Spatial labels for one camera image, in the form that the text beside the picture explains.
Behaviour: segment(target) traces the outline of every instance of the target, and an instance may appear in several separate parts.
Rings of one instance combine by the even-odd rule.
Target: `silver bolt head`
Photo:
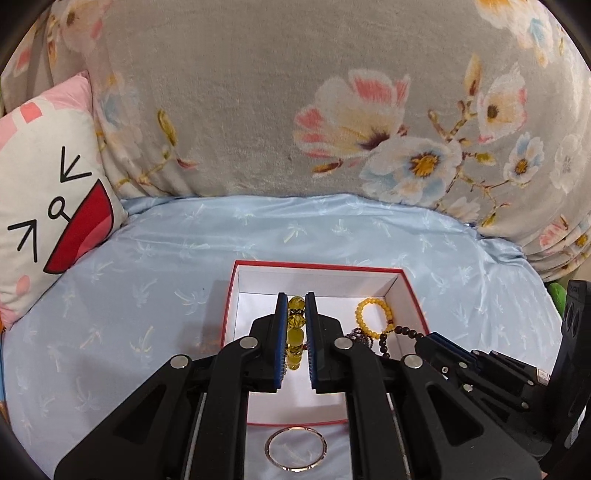
[[[240,340],[240,346],[245,349],[251,349],[258,345],[258,340],[254,337],[244,337]]]
[[[189,359],[184,355],[176,355],[170,359],[170,366],[173,368],[185,368],[189,364]]]
[[[353,340],[347,337],[339,337],[335,340],[335,347],[339,350],[349,350],[353,346]]]
[[[404,365],[409,368],[421,368],[423,366],[423,359],[418,355],[407,355],[404,357]]]

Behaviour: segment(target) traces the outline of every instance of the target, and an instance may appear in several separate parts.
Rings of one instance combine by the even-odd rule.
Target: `bed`
[[[176,353],[217,352],[234,260],[402,267],[430,329],[551,371],[560,316],[514,244],[450,217],[355,196],[125,202],[127,226],[86,254],[6,335],[12,428],[41,468],[57,462]],[[285,478],[249,427],[246,477]],[[346,426],[302,478],[350,478]]]

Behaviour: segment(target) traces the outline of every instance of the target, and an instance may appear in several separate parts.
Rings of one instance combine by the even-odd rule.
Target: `black arrow print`
[[[15,223],[14,225],[9,225],[8,230],[17,230],[23,227],[29,227],[26,231],[25,235],[22,237],[21,243],[18,244],[17,252],[22,250],[22,246],[27,241],[29,234],[33,231],[33,261],[37,263],[37,219],[29,220],[27,222]]]
[[[77,175],[70,176],[70,172],[72,171],[78,160],[80,160],[80,155],[77,155],[74,161],[68,167],[68,169],[64,171],[64,167],[66,166],[66,148],[61,148],[60,183],[65,183],[70,180],[83,179],[84,177],[90,177],[92,175],[91,172],[87,171],[85,173],[79,173]]]

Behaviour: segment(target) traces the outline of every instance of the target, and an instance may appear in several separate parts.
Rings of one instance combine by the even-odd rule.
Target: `pink pillow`
[[[0,118],[0,320],[10,328],[126,214],[105,177],[85,73]]]

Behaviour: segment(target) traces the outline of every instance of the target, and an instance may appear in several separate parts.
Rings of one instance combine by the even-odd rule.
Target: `red box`
[[[384,299],[392,309],[396,325],[425,334],[429,331],[402,269],[237,260],[226,301],[222,347],[248,335],[255,319],[273,314],[279,292],[291,298],[304,297],[310,291],[316,296],[318,312],[338,319],[345,333],[357,327],[355,309],[368,297]],[[363,319],[376,332],[386,326],[382,309],[374,304],[365,307]],[[379,353],[377,342],[374,351]],[[414,353],[414,340],[390,334],[388,352],[395,359]],[[304,351],[300,368],[287,370],[276,394],[250,395],[249,424],[319,425],[347,421],[345,396],[316,394],[311,389],[307,363]]]

